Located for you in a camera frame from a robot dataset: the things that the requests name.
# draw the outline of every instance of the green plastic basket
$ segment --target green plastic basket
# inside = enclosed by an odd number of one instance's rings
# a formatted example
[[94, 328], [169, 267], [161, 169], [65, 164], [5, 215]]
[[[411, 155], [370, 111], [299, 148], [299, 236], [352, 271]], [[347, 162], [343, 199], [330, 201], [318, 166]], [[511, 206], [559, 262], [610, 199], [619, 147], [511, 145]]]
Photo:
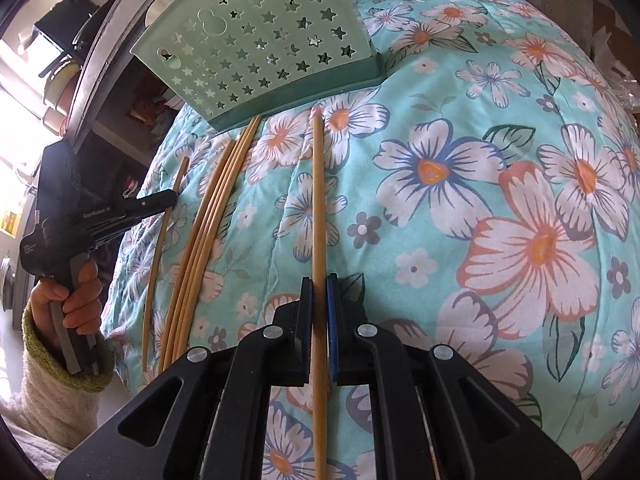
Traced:
[[174, 0], [131, 52], [218, 130], [385, 74], [351, 0]]

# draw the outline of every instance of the sleeve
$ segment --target sleeve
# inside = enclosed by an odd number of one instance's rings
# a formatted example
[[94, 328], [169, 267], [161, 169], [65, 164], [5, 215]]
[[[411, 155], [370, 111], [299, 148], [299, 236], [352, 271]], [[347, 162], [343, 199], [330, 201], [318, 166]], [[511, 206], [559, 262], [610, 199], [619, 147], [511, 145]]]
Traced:
[[113, 377], [113, 356], [96, 336], [98, 376], [71, 376], [38, 339], [28, 304], [22, 318], [22, 387], [3, 406], [16, 426], [66, 449], [73, 449], [97, 427], [98, 394]]

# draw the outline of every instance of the human hand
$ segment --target human hand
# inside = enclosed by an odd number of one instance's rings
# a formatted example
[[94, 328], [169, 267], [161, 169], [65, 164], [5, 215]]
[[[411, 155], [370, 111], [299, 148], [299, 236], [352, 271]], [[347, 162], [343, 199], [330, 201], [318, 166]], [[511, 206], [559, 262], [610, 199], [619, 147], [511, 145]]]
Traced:
[[50, 349], [60, 350], [60, 338], [51, 319], [50, 301], [64, 301], [65, 313], [63, 325], [75, 328], [80, 335], [97, 332], [100, 328], [102, 305], [98, 296], [102, 283], [98, 279], [98, 267], [88, 260], [78, 274], [80, 287], [69, 295], [66, 287], [59, 285], [53, 278], [43, 278], [31, 291], [31, 312], [40, 340]]

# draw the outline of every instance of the floral bedspread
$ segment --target floral bedspread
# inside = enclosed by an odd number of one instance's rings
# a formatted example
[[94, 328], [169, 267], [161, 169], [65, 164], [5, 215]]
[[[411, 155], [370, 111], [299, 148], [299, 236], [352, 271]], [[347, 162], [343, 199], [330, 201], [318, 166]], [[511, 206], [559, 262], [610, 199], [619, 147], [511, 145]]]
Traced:
[[[447, 342], [588, 477], [640, 401], [640, 151], [586, 55], [523, 0], [355, 0], [388, 79], [263, 121], [202, 283], [190, 346], [236, 345], [311, 272], [311, 120], [326, 121], [327, 264], [404, 342]], [[142, 195], [188, 176], [162, 248], [159, 339], [220, 154], [183, 108]], [[161, 218], [127, 235], [102, 324], [133, 393]], [[272, 392], [265, 480], [313, 477], [310, 388]], [[367, 387], [334, 385], [331, 468], [375, 478]]]

